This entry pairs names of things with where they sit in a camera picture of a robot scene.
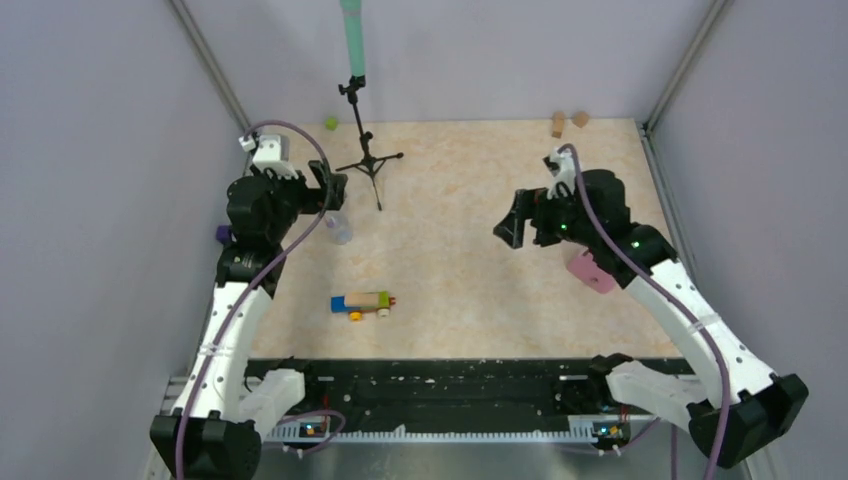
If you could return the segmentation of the clear plastic bottle blue label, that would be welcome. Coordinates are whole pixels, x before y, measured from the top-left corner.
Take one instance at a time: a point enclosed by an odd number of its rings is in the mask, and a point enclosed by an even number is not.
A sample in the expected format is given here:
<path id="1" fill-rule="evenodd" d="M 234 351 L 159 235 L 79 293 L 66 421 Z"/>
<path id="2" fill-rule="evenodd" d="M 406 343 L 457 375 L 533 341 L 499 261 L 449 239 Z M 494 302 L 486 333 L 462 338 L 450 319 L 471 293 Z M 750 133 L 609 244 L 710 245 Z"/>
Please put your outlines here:
<path id="1" fill-rule="evenodd" d="M 353 230 L 348 217 L 341 211 L 328 211 L 324 216 L 330 239 L 336 245 L 345 245 L 353 238 Z"/>

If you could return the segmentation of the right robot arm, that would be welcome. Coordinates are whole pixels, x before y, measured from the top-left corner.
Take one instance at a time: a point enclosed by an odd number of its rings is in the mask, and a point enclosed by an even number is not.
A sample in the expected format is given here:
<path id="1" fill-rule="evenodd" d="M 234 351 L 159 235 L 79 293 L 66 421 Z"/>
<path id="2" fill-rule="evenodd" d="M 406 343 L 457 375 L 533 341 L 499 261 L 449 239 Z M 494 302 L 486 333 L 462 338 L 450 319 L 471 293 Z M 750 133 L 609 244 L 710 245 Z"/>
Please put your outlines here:
<path id="1" fill-rule="evenodd" d="M 589 404 L 644 410 L 688 432 L 709 461 L 731 468 L 783 436 L 808 398 L 795 374 L 779 375 L 753 354 L 699 293 L 676 251 L 654 227 L 632 220 L 624 183 L 608 170 L 574 187 L 519 189 L 496 237 L 518 249 L 532 227 L 540 247 L 586 249 L 594 264 L 658 322 L 695 375 L 686 383 L 625 354 L 596 356 Z"/>

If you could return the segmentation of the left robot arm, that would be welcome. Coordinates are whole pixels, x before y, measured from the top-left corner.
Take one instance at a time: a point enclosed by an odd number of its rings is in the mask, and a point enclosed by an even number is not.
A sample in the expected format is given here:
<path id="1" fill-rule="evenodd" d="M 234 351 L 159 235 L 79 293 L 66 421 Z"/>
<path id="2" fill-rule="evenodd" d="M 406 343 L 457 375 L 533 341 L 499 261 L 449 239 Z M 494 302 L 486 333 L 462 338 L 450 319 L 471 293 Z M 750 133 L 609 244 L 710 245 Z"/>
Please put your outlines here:
<path id="1" fill-rule="evenodd" d="M 230 240 L 218 259 L 213 303 L 189 377 L 149 435 L 176 479 L 250 479 L 262 444 L 292 408 L 308 413 L 320 386 L 303 373 L 276 369 L 246 390 L 258 324 L 271 306 L 286 258 L 344 202 L 347 177 L 311 160 L 317 186 L 295 171 L 251 168 L 227 189 Z"/>

